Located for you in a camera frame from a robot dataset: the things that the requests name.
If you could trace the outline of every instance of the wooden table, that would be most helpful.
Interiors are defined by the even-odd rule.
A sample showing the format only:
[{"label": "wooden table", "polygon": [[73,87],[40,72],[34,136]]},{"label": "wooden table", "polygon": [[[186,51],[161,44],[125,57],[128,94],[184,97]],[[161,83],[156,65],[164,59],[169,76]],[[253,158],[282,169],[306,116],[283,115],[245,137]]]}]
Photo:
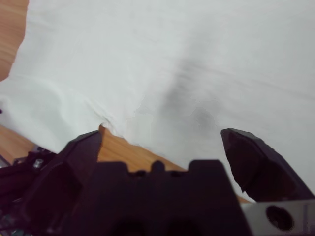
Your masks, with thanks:
[{"label": "wooden table", "polygon": [[[28,0],[0,0],[0,81],[7,77],[24,38],[27,5]],[[99,161],[124,161],[130,171],[136,171],[150,170],[151,164],[160,160],[167,170],[184,170],[142,147],[130,145],[104,128],[101,128],[101,131],[103,143]],[[0,126],[0,154],[9,162],[14,158],[26,156],[32,147],[32,142]]]}]

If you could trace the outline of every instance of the white cloth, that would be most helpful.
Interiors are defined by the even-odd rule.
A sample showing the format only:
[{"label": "white cloth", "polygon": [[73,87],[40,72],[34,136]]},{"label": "white cloth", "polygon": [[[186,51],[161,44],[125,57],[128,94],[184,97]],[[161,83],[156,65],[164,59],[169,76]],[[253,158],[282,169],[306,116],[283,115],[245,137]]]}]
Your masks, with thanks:
[{"label": "white cloth", "polygon": [[[100,123],[187,167],[252,132],[315,190],[313,0],[30,0],[0,123],[59,152]],[[240,189],[233,181],[236,191]]]}]

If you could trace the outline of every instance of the silver metal part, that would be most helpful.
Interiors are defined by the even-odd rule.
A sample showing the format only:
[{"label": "silver metal part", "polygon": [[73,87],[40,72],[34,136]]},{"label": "silver metal part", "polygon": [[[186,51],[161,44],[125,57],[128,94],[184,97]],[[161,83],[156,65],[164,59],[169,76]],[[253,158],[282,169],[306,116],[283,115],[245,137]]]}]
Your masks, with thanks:
[{"label": "silver metal part", "polygon": [[[291,230],[283,231],[270,222],[266,214],[270,206],[290,214],[293,219]],[[315,235],[315,200],[244,203],[241,208],[255,236]]]},{"label": "silver metal part", "polygon": [[36,159],[33,167],[34,168],[40,168],[42,164],[43,164],[43,159]]}]

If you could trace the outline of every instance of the screw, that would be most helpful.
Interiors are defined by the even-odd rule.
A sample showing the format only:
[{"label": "screw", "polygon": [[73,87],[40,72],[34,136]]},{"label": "screw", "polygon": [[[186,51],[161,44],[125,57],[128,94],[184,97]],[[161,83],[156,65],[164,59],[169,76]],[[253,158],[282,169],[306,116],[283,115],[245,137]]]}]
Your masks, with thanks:
[{"label": "screw", "polygon": [[43,159],[36,159],[35,162],[34,162],[33,167],[34,168],[40,168],[41,165],[43,164],[43,162],[44,162]]}]

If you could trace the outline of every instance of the hole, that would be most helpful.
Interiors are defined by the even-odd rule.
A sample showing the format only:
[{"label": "hole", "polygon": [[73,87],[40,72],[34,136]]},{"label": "hole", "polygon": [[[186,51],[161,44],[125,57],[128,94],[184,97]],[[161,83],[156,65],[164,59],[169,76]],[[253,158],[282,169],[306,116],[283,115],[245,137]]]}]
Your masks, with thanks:
[{"label": "hole", "polygon": [[271,224],[283,231],[289,231],[294,226],[292,216],[283,208],[269,206],[266,215]]},{"label": "hole", "polygon": [[124,221],[118,224],[111,236],[144,236],[144,227],[141,222]]},{"label": "hole", "polygon": [[143,178],[144,176],[146,176],[147,172],[145,171],[137,171],[135,173],[135,176],[138,177],[138,178]]},{"label": "hole", "polygon": [[170,224],[167,236],[202,236],[202,234],[190,220],[180,220]]},{"label": "hole", "polygon": [[172,177],[180,177],[183,175],[183,172],[180,171],[171,171],[171,176]]}]

